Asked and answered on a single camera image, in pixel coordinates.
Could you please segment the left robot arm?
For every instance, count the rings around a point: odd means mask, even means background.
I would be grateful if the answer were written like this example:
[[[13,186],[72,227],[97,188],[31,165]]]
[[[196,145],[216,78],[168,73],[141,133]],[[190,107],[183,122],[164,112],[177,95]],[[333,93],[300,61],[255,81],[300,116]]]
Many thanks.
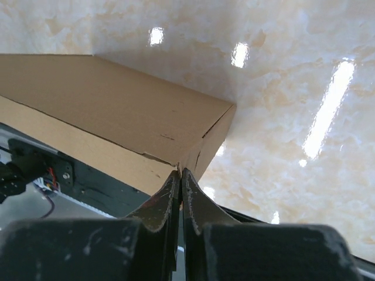
[[[20,168],[9,162],[1,163],[1,196],[0,204],[8,197],[17,196],[26,191],[26,180]]]

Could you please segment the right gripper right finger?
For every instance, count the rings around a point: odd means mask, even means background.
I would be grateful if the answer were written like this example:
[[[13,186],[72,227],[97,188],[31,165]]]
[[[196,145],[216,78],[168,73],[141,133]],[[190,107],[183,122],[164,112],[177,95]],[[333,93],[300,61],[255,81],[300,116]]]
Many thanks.
[[[360,280],[345,240],[316,224],[244,223],[181,178],[187,280]]]

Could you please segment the brown cardboard box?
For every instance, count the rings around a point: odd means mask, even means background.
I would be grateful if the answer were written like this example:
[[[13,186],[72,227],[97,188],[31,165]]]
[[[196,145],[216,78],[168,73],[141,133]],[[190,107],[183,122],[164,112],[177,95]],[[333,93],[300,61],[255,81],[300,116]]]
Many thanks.
[[[1,55],[1,122],[148,195],[200,179],[236,106],[96,56]]]

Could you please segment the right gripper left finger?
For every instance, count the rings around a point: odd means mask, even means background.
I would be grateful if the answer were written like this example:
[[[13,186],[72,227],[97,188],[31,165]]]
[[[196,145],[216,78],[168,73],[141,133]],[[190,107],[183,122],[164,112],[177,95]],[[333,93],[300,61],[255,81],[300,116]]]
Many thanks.
[[[124,218],[32,219],[1,232],[2,280],[170,280],[180,176]]]

